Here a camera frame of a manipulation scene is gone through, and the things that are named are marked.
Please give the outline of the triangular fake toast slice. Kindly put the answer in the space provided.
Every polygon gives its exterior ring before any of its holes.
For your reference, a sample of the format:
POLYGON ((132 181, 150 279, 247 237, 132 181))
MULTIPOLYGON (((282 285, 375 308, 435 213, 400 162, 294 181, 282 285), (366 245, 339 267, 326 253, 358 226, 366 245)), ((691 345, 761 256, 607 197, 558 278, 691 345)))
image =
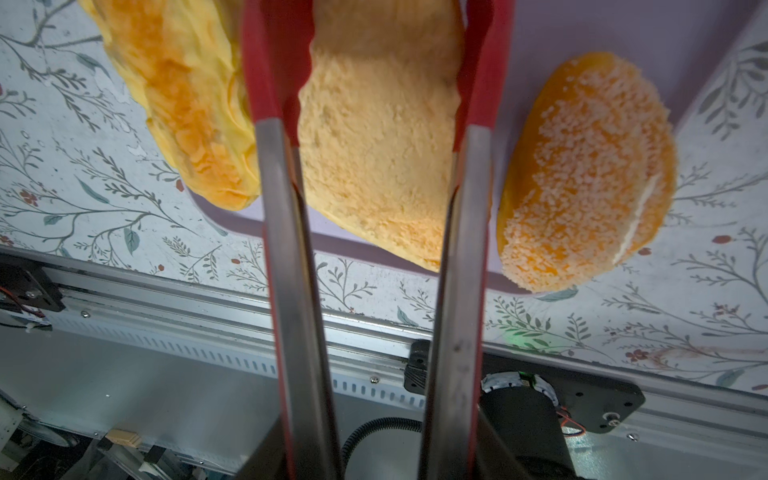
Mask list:
POLYGON ((440 266, 464 25, 455 1, 317 1, 299 140, 308 204, 440 266))

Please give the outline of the oval sugared fake bread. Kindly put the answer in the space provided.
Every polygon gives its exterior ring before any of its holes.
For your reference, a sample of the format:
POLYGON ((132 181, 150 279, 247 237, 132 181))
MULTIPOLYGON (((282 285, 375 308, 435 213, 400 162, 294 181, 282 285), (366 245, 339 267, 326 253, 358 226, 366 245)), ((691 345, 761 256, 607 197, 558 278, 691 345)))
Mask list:
POLYGON ((496 224, 503 274, 546 293, 612 270, 659 231, 677 163, 668 109, 637 66, 610 52, 563 63, 509 161, 496 224))

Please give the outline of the corn topped fake bread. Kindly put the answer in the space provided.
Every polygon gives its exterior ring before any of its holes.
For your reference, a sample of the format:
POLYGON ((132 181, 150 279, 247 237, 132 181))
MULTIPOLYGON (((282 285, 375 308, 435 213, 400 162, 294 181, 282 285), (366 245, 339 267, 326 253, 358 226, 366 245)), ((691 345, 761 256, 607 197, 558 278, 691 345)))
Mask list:
POLYGON ((240 1, 83 1, 168 164, 213 205, 261 193, 240 53, 240 1))

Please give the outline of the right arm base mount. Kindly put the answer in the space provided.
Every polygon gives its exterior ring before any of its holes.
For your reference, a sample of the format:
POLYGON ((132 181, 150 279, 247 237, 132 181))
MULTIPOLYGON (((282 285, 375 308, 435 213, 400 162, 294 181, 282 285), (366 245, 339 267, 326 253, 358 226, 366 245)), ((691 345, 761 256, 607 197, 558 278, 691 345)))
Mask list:
POLYGON ((532 361, 483 354, 482 376, 515 372, 554 392, 558 409, 590 433, 609 433, 645 403, 640 388, 626 381, 573 369, 544 366, 532 361))

